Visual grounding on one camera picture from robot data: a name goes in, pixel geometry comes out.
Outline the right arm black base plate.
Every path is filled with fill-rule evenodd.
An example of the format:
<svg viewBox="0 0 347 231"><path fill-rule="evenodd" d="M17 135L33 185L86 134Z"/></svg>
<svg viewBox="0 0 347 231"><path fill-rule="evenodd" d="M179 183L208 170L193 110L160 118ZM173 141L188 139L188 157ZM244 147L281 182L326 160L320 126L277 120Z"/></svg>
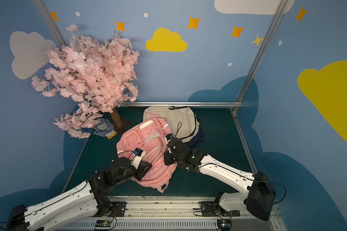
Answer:
<svg viewBox="0 0 347 231"><path fill-rule="evenodd" d="M199 202L201 215L204 217L239 217L239 210L225 211L215 202L202 201Z"/></svg>

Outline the pink backpack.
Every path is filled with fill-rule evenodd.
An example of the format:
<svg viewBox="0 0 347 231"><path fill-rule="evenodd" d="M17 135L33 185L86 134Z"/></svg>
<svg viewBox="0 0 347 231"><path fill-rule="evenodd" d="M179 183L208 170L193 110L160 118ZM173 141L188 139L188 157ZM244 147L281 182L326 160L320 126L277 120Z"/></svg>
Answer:
<svg viewBox="0 0 347 231"><path fill-rule="evenodd" d="M132 154L136 148L145 151L142 161L152 164L151 169L141 180L132 178L137 184L157 189L163 193L168 187L177 164L165 165L164 153L168 151L166 136L171 134L169 124L159 117L150 118L126 131L116 144L119 157L130 160L135 158Z"/></svg>

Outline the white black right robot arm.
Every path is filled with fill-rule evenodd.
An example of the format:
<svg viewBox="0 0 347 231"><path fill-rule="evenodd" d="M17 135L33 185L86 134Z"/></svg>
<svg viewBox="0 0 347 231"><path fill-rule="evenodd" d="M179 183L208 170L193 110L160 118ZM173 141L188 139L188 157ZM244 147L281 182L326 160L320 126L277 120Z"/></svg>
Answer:
<svg viewBox="0 0 347 231"><path fill-rule="evenodd" d="M237 193L220 193L214 201L216 212L227 213L245 207L254 217L268 221L276 191L267 175L245 172L226 165L209 154L191 150L180 139L166 136L168 151L164 153L167 166L178 164L191 172L211 176L237 190Z"/></svg>

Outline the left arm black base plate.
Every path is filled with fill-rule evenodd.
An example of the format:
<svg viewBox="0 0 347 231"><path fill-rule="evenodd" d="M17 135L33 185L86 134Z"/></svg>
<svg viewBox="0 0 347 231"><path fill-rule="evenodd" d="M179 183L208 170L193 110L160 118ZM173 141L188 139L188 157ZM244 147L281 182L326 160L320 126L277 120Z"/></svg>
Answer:
<svg viewBox="0 0 347 231"><path fill-rule="evenodd" d="M127 203L125 201L111 202L111 206L103 216L116 218L124 217L126 212L126 205Z"/></svg>

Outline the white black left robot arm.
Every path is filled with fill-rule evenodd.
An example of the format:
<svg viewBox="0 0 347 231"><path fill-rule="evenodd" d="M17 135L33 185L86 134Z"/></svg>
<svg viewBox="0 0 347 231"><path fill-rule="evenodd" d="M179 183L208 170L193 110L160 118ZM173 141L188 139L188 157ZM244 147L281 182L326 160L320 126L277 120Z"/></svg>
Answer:
<svg viewBox="0 0 347 231"><path fill-rule="evenodd" d="M142 179L152 164L126 157L113 161L74 188L37 205L19 205L12 209L8 231L54 231L86 217L114 214L108 192L132 178Z"/></svg>

